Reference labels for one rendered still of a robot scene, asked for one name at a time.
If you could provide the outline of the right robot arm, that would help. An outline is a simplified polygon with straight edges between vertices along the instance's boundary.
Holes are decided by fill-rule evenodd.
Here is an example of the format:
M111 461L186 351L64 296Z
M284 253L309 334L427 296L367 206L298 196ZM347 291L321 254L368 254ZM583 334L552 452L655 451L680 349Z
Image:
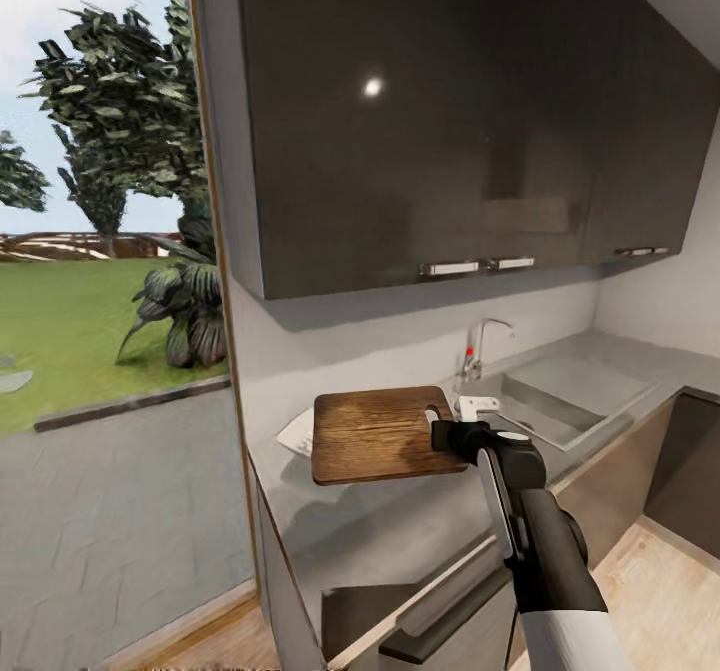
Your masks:
M545 490L545 461L531 438L493 430L478 413L493 397L459 396L454 421L433 420L432 449L479 469L497 543L513 585L531 671L637 671L587 570L580 526Z

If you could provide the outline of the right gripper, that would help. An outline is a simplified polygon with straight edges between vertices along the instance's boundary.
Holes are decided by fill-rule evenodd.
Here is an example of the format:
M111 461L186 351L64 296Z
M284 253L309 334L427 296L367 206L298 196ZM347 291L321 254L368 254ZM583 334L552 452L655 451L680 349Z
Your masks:
M464 441L470 431L480 429L491 429L488 422L477 420L477 422L455 422L433 420L430 425L432 429L432 449L437 452L456 452L468 460L464 453Z

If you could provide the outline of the cutting board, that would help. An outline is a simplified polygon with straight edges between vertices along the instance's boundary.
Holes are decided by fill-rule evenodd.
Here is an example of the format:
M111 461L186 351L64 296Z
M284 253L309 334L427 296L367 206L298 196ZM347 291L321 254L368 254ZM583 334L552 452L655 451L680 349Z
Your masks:
M316 395L312 476L319 486L464 472L470 462L432 449L426 411L454 421L431 385Z

